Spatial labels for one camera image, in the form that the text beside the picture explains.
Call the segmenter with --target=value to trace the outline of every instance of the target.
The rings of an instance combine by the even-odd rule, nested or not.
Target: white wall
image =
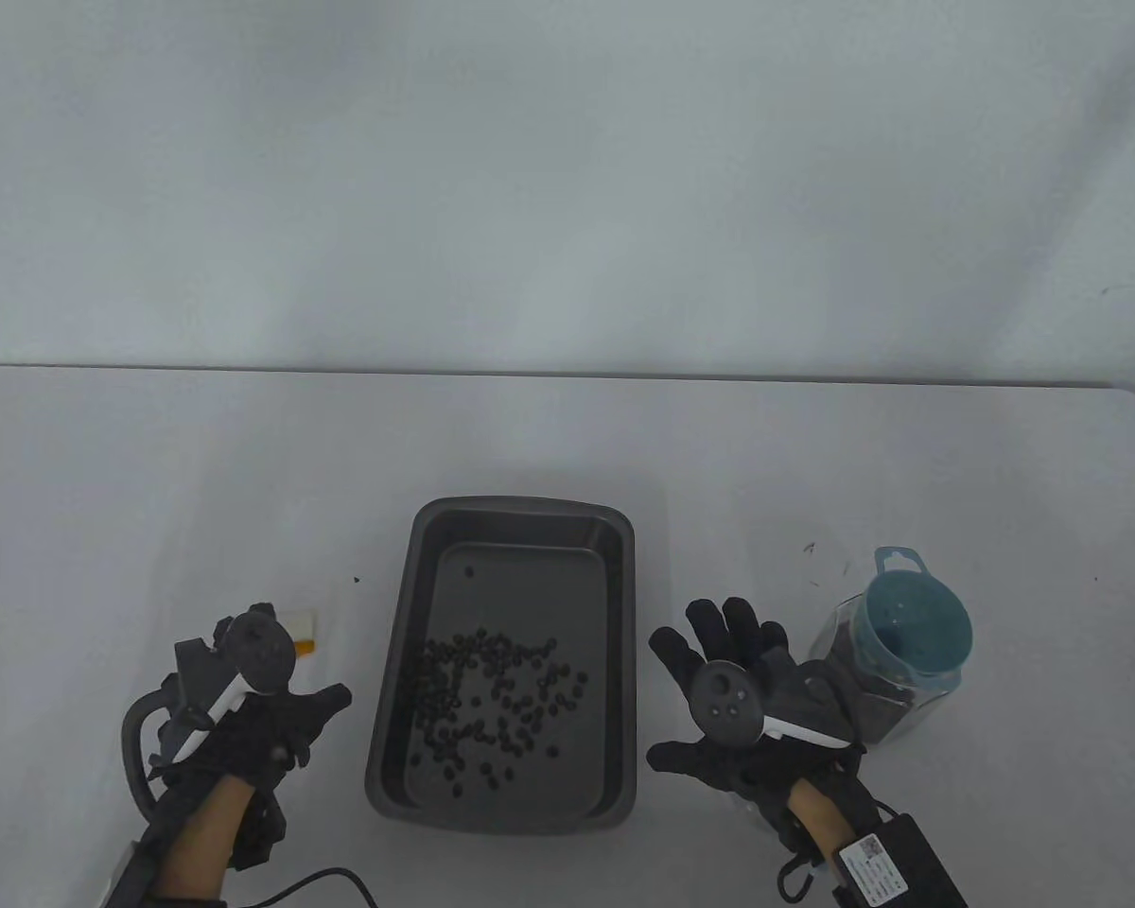
[[[0,361],[1135,386],[1135,0],[0,0]]]

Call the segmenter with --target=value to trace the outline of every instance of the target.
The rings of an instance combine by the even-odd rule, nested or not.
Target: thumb
[[[690,745],[684,740],[663,740],[647,748],[647,765],[656,773],[697,775],[701,763],[701,741]]]

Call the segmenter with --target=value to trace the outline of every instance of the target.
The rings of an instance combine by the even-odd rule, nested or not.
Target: cup handle
[[[882,548],[874,549],[874,564],[878,569],[880,574],[888,570],[888,558],[893,556],[893,554],[898,554],[901,558],[910,561],[922,574],[930,572],[928,568],[925,566],[925,562],[922,562],[922,556],[918,556],[917,550],[903,548],[903,546],[882,546]]]

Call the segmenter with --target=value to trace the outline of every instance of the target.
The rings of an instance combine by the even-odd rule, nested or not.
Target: battery pack
[[[909,814],[841,848],[834,860],[848,883],[833,893],[842,908],[967,908]]]

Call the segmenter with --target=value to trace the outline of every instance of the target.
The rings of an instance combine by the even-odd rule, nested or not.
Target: yellow object
[[[316,613],[312,609],[279,611],[277,621],[291,634],[300,658],[316,651]]]

